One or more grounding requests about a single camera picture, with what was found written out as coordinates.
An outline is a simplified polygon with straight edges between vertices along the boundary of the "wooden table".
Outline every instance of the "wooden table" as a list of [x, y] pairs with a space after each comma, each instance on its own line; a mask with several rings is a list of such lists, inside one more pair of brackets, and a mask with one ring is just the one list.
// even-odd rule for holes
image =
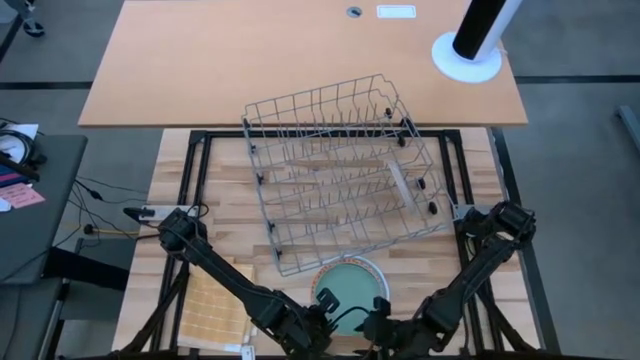
[[[157, 204], [175, 203], [178, 196], [190, 130], [165, 130], [153, 175], [149, 201]], [[477, 204], [494, 205], [502, 199], [496, 166], [484, 128], [461, 130], [464, 153], [468, 163], [472, 189]], [[435, 171], [441, 171], [437, 145], [428, 144], [434, 151]], [[200, 152], [196, 153], [198, 164]], [[192, 182], [198, 168], [193, 169]], [[257, 283], [284, 290], [302, 304], [310, 303], [311, 279], [314, 270], [281, 277], [270, 254], [267, 232], [259, 211], [246, 143], [243, 139], [216, 139], [211, 148], [204, 202], [210, 213], [202, 219], [209, 229], [209, 241], [215, 251], [234, 257], [236, 262], [252, 263], [257, 268]], [[458, 192], [462, 190], [456, 184]], [[190, 191], [195, 188], [192, 183]], [[460, 270], [455, 237], [452, 232], [432, 236], [423, 241], [396, 244], [365, 255], [379, 266], [389, 281], [392, 313], [397, 318], [409, 317], [422, 299], [446, 286]], [[166, 253], [157, 239], [138, 243], [131, 267], [113, 349], [127, 344], [153, 311], [158, 299]], [[503, 264], [491, 278], [496, 304], [502, 309], [523, 338], [538, 345], [536, 326], [520, 262], [517, 256]], [[167, 317], [163, 348], [168, 344], [170, 323]], [[486, 346], [491, 348], [488, 323], [482, 319]], [[462, 345], [461, 326], [446, 352], [455, 354]], [[252, 339], [257, 354], [281, 354], [279, 347], [260, 334]], [[333, 350], [338, 353], [363, 348], [361, 339], [335, 337]]]
[[[245, 106], [383, 74], [414, 122], [523, 125], [506, 54], [483, 84], [441, 74], [431, 46], [456, 31], [468, 0], [126, 1], [81, 126], [238, 126]], [[413, 4], [414, 19], [380, 19]], [[357, 19], [347, 8], [358, 6]]]

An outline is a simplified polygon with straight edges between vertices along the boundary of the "white sticker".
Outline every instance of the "white sticker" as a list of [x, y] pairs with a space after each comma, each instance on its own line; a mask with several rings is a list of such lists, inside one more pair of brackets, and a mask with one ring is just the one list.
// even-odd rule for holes
[[379, 19], [414, 19], [416, 7], [413, 5], [378, 5]]

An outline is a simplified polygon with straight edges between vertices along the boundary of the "metal wire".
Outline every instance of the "metal wire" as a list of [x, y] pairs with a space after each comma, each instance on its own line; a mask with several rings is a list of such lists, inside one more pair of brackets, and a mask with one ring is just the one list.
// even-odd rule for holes
[[427, 144], [382, 75], [247, 105], [243, 124], [283, 276], [422, 240], [453, 220]]

